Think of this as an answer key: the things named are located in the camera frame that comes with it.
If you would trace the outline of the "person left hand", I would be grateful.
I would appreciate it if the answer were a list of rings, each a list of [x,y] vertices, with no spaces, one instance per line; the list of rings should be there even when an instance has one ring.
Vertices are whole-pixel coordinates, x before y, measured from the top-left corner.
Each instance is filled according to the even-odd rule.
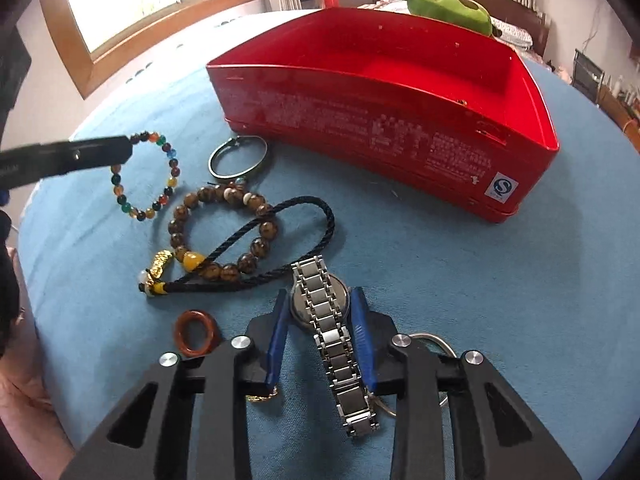
[[[29,466],[57,479],[75,450],[43,383],[42,352],[16,249],[4,260],[15,282],[1,299],[1,420]]]

